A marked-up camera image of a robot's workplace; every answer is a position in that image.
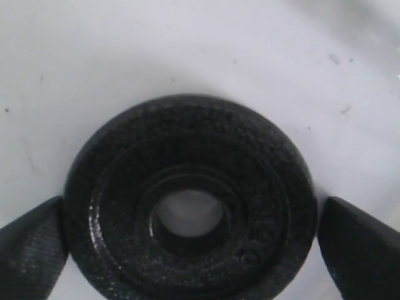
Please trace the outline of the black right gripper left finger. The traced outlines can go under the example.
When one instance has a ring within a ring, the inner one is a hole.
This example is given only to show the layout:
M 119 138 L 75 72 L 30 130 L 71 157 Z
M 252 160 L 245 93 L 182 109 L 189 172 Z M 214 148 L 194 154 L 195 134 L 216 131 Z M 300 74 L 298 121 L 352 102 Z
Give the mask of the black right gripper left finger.
M 47 299 L 68 255 L 57 196 L 1 228 L 1 299 Z

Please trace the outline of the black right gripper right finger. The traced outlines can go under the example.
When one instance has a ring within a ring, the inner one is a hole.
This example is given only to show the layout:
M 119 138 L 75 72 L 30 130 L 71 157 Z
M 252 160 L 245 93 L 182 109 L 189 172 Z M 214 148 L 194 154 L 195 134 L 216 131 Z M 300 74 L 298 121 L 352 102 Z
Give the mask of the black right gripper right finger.
M 343 299 L 399 299 L 398 231 L 340 197 L 329 197 L 317 240 Z

